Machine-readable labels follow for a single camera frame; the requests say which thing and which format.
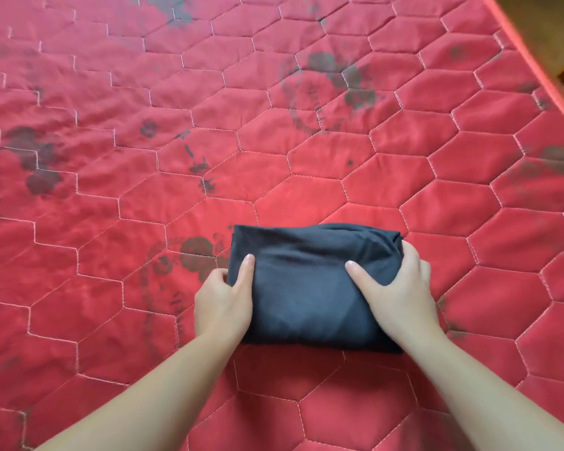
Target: person's left hand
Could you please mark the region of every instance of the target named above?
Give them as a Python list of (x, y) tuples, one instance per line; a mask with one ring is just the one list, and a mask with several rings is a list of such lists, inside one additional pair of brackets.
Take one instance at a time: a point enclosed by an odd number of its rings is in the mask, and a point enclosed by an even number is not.
[(215, 269), (194, 296), (194, 330), (196, 336), (223, 333), (236, 346), (247, 332), (253, 316), (253, 273), (255, 257), (242, 261), (234, 286), (226, 284), (228, 269)]

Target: folded cloth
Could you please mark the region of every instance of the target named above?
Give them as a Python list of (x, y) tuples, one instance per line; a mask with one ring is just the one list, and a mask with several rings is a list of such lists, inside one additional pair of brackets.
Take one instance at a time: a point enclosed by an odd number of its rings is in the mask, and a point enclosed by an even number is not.
[(398, 232), (353, 224), (235, 225), (229, 285), (244, 257), (255, 255), (253, 319), (243, 341), (401, 353), (345, 270), (353, 260), (388, 285), (403, 259), (401, 240)]

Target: person's left arm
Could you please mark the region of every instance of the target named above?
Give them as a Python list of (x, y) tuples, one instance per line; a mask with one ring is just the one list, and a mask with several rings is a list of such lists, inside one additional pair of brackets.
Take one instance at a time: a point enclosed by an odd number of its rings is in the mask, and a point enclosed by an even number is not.
[(244, 259), (233, 287), (226, 269), (211, 272), (196, 294), (196, 338), (37, 451), (178, 451), (247, 332), (254, 263)]

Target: quilted surface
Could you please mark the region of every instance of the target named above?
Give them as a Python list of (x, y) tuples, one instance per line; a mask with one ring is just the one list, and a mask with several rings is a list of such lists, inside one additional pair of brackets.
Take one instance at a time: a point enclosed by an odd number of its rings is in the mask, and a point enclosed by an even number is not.
[[(406, 235), (564, 421), (564, 116), (480, 0), (0, 0), (0, 450), (188, 342), (233, 224), (320, 222)], [(184, 449), (454, 449), (445, 412), (406, 356), (248, 346)]]

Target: hand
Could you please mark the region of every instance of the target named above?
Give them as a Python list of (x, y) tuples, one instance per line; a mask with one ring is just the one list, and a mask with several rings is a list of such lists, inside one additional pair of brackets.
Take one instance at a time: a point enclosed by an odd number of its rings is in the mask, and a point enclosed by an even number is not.
[(403, 241), (403, 252), (401, 268), (388, 286), (378, 284), (353, 261), (346, 263), (346, 269), (383, 331), (407, 350), (412, 342), (444, 333), (430, 293), (431, 265), (420, 259), (411, 243)]
[(253, 273), (255, 257), (242, 261), (234, 286), (226, 284), (228, 269), (215, 269), (194, 296), (194, 330), (196, 336), (222, 333), (234, 347), (246, 334), (253, 316)]

